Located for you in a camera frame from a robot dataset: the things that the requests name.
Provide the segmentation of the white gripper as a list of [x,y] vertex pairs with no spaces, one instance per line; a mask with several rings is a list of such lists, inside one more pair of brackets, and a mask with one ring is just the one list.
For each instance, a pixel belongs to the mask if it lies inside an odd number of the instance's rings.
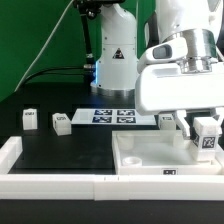
[[175,123],[184,139],[190,138],[186,111],[215,108],[213,117],[221,126],[224,121],[224,63],[213,64],[211,72],[191,74],[182,74],[175,63],[147,66],[136,81],[135,108],[141,115],[176,111]]

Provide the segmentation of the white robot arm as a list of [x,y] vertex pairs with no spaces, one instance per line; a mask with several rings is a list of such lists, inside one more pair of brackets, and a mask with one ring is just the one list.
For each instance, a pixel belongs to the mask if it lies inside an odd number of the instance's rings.
[[135,91],[142,115],[173,113],[185,134],[187,112],[211,111],[224,120],[224,62],[218,61],[217,41],[223,22],[224,0],[156,0],[158,43],[134,66],[116,57],[126,36],[109,23],[115,6],[103,9],[103,46],[92,87],[103,93]]

